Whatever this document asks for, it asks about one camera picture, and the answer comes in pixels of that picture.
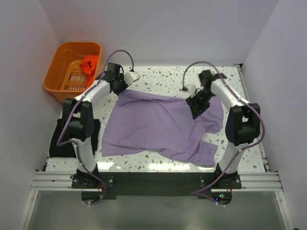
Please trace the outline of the purple t shirt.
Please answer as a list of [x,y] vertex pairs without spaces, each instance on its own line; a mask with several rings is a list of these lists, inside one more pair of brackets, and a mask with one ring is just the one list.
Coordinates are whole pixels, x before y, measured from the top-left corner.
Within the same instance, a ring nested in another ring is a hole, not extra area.
[[217,97],[193,119],[185,99],[133,90],[122,92],[102,137],[105,157],[156,151],[175,161],[213,166],[217,145],[205,142],[205,133],[223,128],[224,111]]

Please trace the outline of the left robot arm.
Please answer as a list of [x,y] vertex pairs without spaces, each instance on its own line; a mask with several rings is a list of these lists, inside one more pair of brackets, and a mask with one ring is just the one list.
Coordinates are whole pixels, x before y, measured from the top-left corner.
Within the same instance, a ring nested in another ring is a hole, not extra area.
[[73,145],[79,164],[76,174],[71,177],[74,183],[85,188],[105,190],[106,186],[99,178],[91,145],[94,132],[93,108],[103,97],[111,92],[120,94],[138,79],[139,76],[133,69],[124,71],[121,65],[109,63],[87,90],[79,96],[65,99],[62,110],[64,127],[57,146]]

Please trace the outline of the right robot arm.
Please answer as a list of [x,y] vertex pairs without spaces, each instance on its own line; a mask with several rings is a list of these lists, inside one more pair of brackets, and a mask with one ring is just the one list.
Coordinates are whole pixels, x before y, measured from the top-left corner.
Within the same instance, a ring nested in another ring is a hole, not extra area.
[[248,148],[254,147],[254,141],[259,138],[263,121],[260,117],[260,106],[250,103],[242,98],[229,84],[227,77],[222,73],[213,74],[204,70],[199,74],[201,88],[194,84],[183,85],[182,90],[189,93],[186,99],[192,117],[196,119],[210,107],[210,100],[215,96],[228,110],[225,125],[225,135],[228,141],[224,155],[216,165],[213,180],[202,192],[216,185],[225,188],[230,184],[231,178],[237,175],[238,165],[243,153]]

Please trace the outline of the orange t shirt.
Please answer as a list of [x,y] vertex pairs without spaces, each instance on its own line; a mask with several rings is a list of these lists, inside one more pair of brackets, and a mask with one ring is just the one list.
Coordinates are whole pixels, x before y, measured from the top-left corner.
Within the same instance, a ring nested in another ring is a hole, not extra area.
[[98,55],[88,55],[80,63],[81,70],[86,74],[87,83],[94,77],[98,65],[98,58]]

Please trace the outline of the orange plastic basket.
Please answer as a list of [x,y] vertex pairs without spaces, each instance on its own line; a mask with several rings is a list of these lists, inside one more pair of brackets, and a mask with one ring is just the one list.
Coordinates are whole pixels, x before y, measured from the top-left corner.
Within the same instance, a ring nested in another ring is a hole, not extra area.
[[[88,55],[98,55],[98,65],[92,80],[86,82],[86,74],[80,63]],[[87,90],[94,79],[101,74],[104,61],[102,47],[97,42],[65,42],[61,44],[45,76],[43,87],[60,103],[67,98],[74,98]]]

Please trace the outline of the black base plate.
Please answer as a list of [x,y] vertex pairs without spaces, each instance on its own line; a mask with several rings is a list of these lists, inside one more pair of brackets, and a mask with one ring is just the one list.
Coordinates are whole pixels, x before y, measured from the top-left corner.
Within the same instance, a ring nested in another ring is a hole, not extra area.
[[82,191],[82,201],[116,199],[118,196],[189,196],[204,189],[206,197],[229,204],[232,191],[241,189],[238,173],[224,174],[211,188],[218,172],[84,172],[71,175],[71,187]]

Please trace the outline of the aluminium rail frame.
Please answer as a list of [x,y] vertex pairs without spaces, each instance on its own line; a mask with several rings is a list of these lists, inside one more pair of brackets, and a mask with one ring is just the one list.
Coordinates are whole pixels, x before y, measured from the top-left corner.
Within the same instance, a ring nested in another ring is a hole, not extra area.
[[[184,67],[173,66],[138,66],[137,72],[141,80],[133,87],[134,90],[166,96],[183,97],[179,91],[179,76]],[[101,149],[95,152],[98,170],[101,173],[211,173],[214,167],[202,167],[192,163],[170,160],[157,152],[143,152],[104,157]],[[21,229],[30,226],[30,215],[39,191],[70,191],[70,176],[76,172],[77,161],[73,158],[47,158],[42,171],[34,175],[26,208],[23,214]],[[268,163],[262,144],[247,149],[238,165],[241,176],[242,191],[271,192],[277,212],[282,218],[282,227],[294,228],[283,194],[283,186],[279,174],[273,171]]]

